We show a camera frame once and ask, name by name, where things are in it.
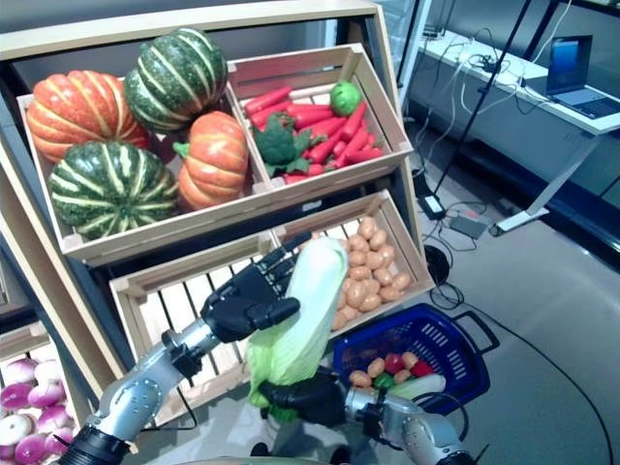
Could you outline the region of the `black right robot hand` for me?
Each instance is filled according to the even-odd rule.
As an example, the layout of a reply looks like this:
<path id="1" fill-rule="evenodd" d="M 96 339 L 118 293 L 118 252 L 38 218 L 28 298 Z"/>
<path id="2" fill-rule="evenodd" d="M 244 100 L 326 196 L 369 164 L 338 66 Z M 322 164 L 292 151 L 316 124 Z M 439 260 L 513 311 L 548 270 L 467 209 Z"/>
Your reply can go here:
<path id="1" fill-rule="evenodd" d="M 339 377 L 323 367 L 312 378 L 287 386 L 264 381 L 259 393 L 269 402 L 268 412 L 280 421 L 301 419 L 333 427 L 346 420 L 346 390 Z"/>

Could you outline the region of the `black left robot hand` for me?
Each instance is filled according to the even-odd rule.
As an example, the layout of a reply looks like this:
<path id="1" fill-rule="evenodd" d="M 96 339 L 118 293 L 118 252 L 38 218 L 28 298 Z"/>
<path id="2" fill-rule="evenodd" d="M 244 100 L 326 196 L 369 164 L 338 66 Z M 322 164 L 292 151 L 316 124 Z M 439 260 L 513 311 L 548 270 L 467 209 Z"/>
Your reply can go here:
<path id="1" fill-rule="evenodd" d="M 248 264 L 207 298 L 201 316 L 221 342 L 242 340 L 299 311 L 299 300 L 286 296 L 296 262 L 294 248 L 288 242 Z"/>

